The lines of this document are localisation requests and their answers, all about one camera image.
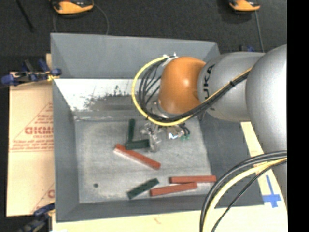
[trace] blue tape cross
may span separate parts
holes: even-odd
[[[272,208],[278,207],[277,202],[281,201],[281,197],[280,197],[279,194],[274,194],[274,190],[272,189],[272,186],[271,186],[270,179],[269,179],[268,175],[266,175],[266,179],[267,179],[268,186],[269,186],[271,194],[269,194],[269,195],[262,195],[263,201],[265,203],[266,202],[270,202]]]

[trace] red wooden block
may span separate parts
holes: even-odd
[[[115,152],[119,152],[123,155],[126,155],[134,160],[137,160],[153,169],[158,170],[161,167],[161,163],[157,162],[155,160],[152,160],[134,150],[127,150],[123,145],[116,144],[116,147],[114,149]]]
[[[214,175],[195,175],[195,176],[174,176],[169,178],[169,182],[173,184],[182,184],[190,182],[216,182],[217,178]]]
[[[150,190],[150,196],[158,196],[158,195],[164,195],[169,193],[175,193],[180,191],[187,191],[197,188],[197,183],[186,183],[186,184],[179,184],[179,185],[172,185],[167,187],[161,187],[161,188],[153,188]]]

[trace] blue clamp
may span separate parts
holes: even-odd
[[[38,210],[33,215],[35,219],[27,223],[24,227],[17,230],[17,232],[37,232],[43,228],[50,219],[48,212],[55,209],[55,203],[48,204]]]
[[[42,58],[39,59],[38,64],[42,71],[35,72],[29,60],[25,60],[22,64],[21,72],[3,76],[1,83],[7,86],[17,86],[23,83],[47,80],[50,76],[56,77],[62,74],[61,69],[50,69]]]

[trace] black floor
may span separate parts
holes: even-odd
[[[243,16],[223,0],[95,0],[98,7],[85,16],[63,19],[55,17],[47,0],[20,0],[36,28],[32,33],[15,0],[0,0],[0,75],[19,70],[26,58],[45,56],[55,30],[206,40],[217,42],[221,53],[238,51],[240,45],[267,52],[287,43],[287,0],[258,1],[257,14]],[[10,232],[31,217],[5,217],[7,89],[0,89],[0,122],[0,231]]]

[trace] cable bundle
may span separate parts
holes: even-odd
[[[173,56],[171,56],[171,57],[164,56],[164,57],[161,57],[161,58],[154,59],[151,62],[149,62],[146,65],[144,65],[138,71],[136,76],[134,77],[133,84],[132,84],[132,90],[131,90],[132,100],[133,100],[136,108],[138,109],[138,111],[145,118],[147,118],[148,120],[150,120],[154,124],[157,124],[157,125],[160,125],[160,126],[174,126],[174,125],[178,125],[178,124],[181,124],[181,123],[185,122],[186,120],[188,120],[191,117],[195,117],[195,116],[203,113],[206,109],[211,107],[211,105],[214,102],[216,102],[225,93],[227,93],[232,87],[234,87],[238,83],[240,83],[243,80],[245,80],[248,77],[249,72],[251,70],[251,68],[249,68],[244,73],[242,73],[239,76],[235,77],[232,81],[228,82],[222,88],[220,88],[219,90],[214,92],[212,95],[210,95],[206,100],[204,100],[204,102],[201,105],[191,109],[190,111],[188,111],[186,113],[183,113],[183,114],[180,114],[180,115],[177,115],[177,116],[174,116],[174,117],[166,118],[166,117],[162,117],[162,116],[153,114],[150,111],[148,111],[148,109],[147,109],[147,104],[148,104],[150,98],[155,94],[155,92],[158,91],[159,86],[155,89],[155,91],[152,92],[152,94],[149,96],[149,98],[146,99],[146,96],[147,96],[149,90],[161,78],[159,76],[158,78],[155,79],[155,75],[157,73],[158,67],[161,64],[163,64],[164,62],[170,60],[171,58],[173,58]],[[143,75],[143,77],[141,79],[141,82],[140,82],[139,92],[138,92],[138,99],[139,99],[139,101],[137,101],[136,100],[136,96],[135,96],[135,86],[136,86],[137,80],[139,79],[139,77],[141,76],[141,74],[143,72],[145,72],[145,74]]]
[[[208,229],[207,232],[214,232],[217,228],[219,222],[225,216],[225,214],[230,210],[230,208],[236,203],[236,201],[242,196],[242,194],[249,188],[249,186],[264,172],[267,170],[283,164],[287,162],[287,151],[278,151],[272,153],[262,154],[256,157],[252,157],[247,159],[234,168],[232,168],[229,172],[223,175],[210,189],[209,193],[207,194],[205,201],[202,206],[201,216],[200,216],[200,225],[199,231],[203,232],[204,225]],[[236,177],[229,180],[224,186],[223,183],[226,182],[232,175],[236,172],[242,171]],[[227,207],[225,212],[220,216],[220,218],[216,221],[214,226],[209,229],[208,225],[208,217],[211,211],[216,207],[220,198],[228,191],[234,184],[242,180],[243,178],[257,173],[257,175],[242,189],[242,191],[235,197],[235,199],[231,202],[231,204]]]

